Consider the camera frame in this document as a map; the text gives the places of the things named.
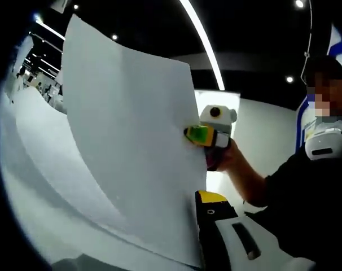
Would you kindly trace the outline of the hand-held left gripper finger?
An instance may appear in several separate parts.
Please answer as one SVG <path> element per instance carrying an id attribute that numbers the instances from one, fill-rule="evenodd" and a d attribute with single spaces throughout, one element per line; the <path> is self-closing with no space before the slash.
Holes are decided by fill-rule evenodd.
<path id="1" fill-rule="evenodd" d="M 204 270 L 314 270 L 315 262 L 282 251 L 276 237 L 247 216 L 238 216 L 217 193 L 195 193 Z"/>

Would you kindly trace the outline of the person's right hand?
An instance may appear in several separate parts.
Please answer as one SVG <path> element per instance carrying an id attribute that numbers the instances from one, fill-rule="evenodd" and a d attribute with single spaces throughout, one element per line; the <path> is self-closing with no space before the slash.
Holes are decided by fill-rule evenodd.
<path id="1" fill-rule="evenodd" d="M 230 144 L 223 150 L 217 171 L 234 170 L 236 167 L 242 166 L 245 162 L 245 158 L 236 142 L 230 138 L 229 143 Z"/>

